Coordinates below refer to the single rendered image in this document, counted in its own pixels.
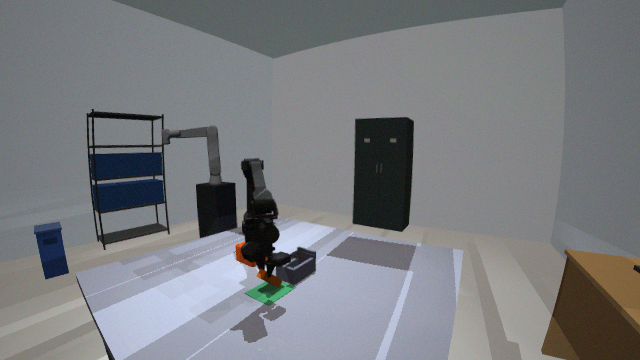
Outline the orange l-shaped part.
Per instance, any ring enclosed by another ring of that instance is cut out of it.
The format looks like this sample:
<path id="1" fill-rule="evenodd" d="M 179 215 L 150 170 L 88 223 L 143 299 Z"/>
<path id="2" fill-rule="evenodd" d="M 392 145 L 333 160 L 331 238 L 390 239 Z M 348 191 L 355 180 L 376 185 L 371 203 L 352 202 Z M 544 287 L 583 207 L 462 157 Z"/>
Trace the orange l-shaped part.
<path id="1" fill-rule="evenodd" d="M 283 280 L 277 278 L 276 276 L 272 275 L 271 277 L 267 276 L 267 271 L 263 270 L 263 269 L 259 269 L 259 273 L 257 274 L 257 277 L 261 278 L 264 280 L 264 282 L 275 285 L 280 287 L 281 283 Z"/>

